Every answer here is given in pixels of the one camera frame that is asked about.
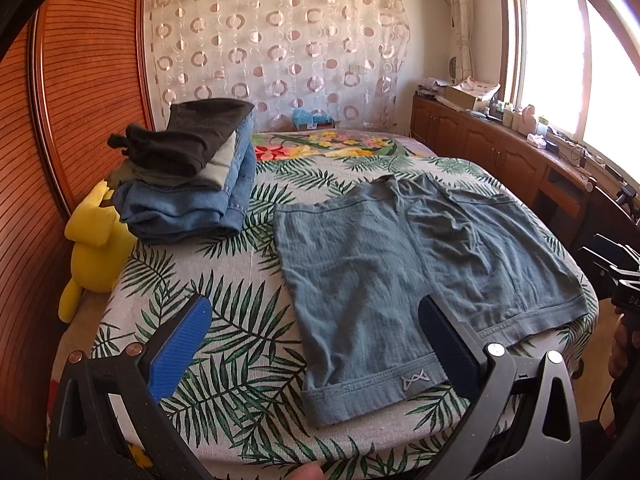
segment stuffed animal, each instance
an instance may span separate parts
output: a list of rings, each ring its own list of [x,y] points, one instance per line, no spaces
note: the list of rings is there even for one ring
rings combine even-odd
[[[66,224],[65,237],[75,242],[71,253],[71,280],[60,296],[58,317],[70,323],[82,290],[111,292],[136,243],[113,206],[100,207],[113,191],[99,182],[79,203]]]

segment light blue object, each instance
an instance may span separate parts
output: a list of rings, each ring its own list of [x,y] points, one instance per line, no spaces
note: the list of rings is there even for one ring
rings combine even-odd
[[[511,346],[588,311],[582,287],[512,197],[426,174],[381,177],[319,204],[278,205],[276,248],[307,363],[309,426],[350,420],[446,380],[418,323],[442,298]]]
[[[148,387],[155,402],[171,397],[211,326],[211,303],[200,297],[149,367]]]
[[[223,189],[152,186],[141,180],[118,187],[111,202],[120,221],[147,245],[173,244],[190,236],[240,232],[254,186],[257,159],[251,144],[253,117],[238,126],[236,148]]]
[[[313,114],[302,108],[294,108],[291,117],[296,127],[300,126],[300,124],[330,123],[333,121],[331,114]]]

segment gray shorts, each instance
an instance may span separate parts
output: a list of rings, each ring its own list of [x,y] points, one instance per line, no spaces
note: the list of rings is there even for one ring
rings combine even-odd
[[[312,426],[446,380],[417,307],[437,294],[510,346],[587,313],[580,283],[513,198],[384,176],[321,204],[277,206],[276,247],[307,362]]]

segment floral bedspread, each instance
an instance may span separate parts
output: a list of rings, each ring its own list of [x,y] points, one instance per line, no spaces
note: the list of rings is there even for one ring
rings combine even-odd
[[[136,340],[146,342],[199,292],[211,300],[211,326],[177,391],[162,399],[161,407],[214,476],[281,478],[301,463],[319,460],[330,480],[358,480],[429,463],[467,407],[448,384],[337,426],[306,424],[300,400],[305,355],[274,250],[273,209],[276,204],[322,202],[389,173],[411,178],[427,172],[447,186],[484,195],[509,191],[466,160],[407,156],[415,155],[411,143],[395,137],[319,132],[260,134],[254,141],[260,162],[243,231],[234,238],[194,239],[175,246],[137,245],[102,318],[92,357],[117,354]],[[351,156],[344,150],[372,155]],[[309,153],[317,155],[302,156]],[[580,279],[590,311],[510,351],[542,356],[557,349],[573,367],[596,322],[596,296],[558,240],[539,220],[536,224]],[[508,404],[500,430],[510,424],[514,408],[515,400]],[[125,437],[136,443],[122,412],[116,408]]]
[[[258,161],[324,156],[435,156],[415,139],[357,130],[318,130],[313,133],[254,134]]]

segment logo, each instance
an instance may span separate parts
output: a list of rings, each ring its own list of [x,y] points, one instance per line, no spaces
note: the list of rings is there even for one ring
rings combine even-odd
[[[424,369],[420,370],[419,374],[413,374],[411,376],[411,379],[406,379],[404,377],[401,377],[401,379],[402,379],[402,389],[404,391],[407,391],[409,389],[409,386],[415,383],[415,381],[431,381],[429,376],[426,373],[424,373]]]

